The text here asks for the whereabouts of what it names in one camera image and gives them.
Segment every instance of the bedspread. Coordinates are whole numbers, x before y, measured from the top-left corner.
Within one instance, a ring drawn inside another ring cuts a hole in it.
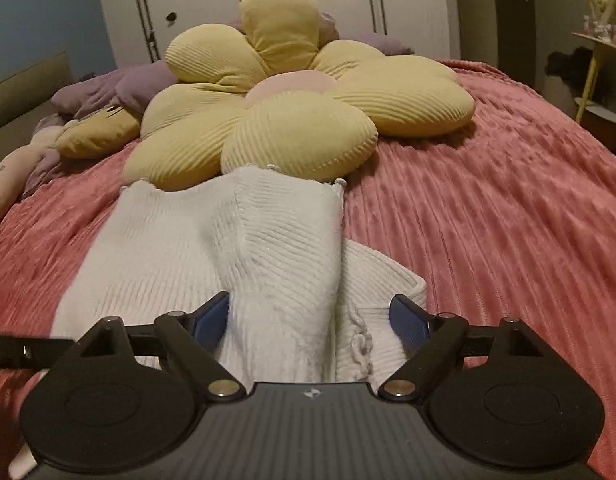
[[[348,179],[344,235],[413,270],[428,306],[473,324],[523,317],[600,394],[592,465],[616,480],[616,158],[534,91],[449,63],[472,126],[432,142],[382,139]],[[112,211],[132,146],[40,187],[0,225],[0,330],[47,334]],[[0,372],[0,480],[16,450],[21,374]]]

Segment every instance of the white garment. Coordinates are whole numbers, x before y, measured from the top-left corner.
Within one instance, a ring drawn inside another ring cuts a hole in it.
[[[339,184],[253,166],[179,192],[137,182],[88,251],[51,333],[79,338],[113,314],[147,324],[228,290],[217,360],[247,388],[376,386],[405,360],[390,298],[403,293],[425,306],[425,283],[387,256],[342,244],[341,224]]]

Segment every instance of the wooden table leg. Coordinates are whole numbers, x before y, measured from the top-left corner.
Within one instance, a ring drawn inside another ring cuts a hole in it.
[[[581,119],[584,116],[585,107],[587,106],[587,102],[590,97],[592,97],[594,87],[596,86],[596,80],[599,76],[601,63],[603,62],[603,59],[601,58],[601,56],[603,55],[601,52],[601,48],[601,45],[595,44],[594,49],[592,50],[592,59],[590,60],[590,67],[588,68],[588,75],[585,80],[584,94],[581,96],[579,110],[577,110],[576,112],[575,120],[577,124],[581,124]]]

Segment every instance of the plush toy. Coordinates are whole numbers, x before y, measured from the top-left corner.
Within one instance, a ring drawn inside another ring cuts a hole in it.
[[[185,189],[245,164],[320,181],[345,176],[377,135],[428,137],[470,122],[453,70],[356,41],[320,48],[315,0],[242,0],[245,34],[206,24],[165,60],[179,77],[150,102],[123,181]]]

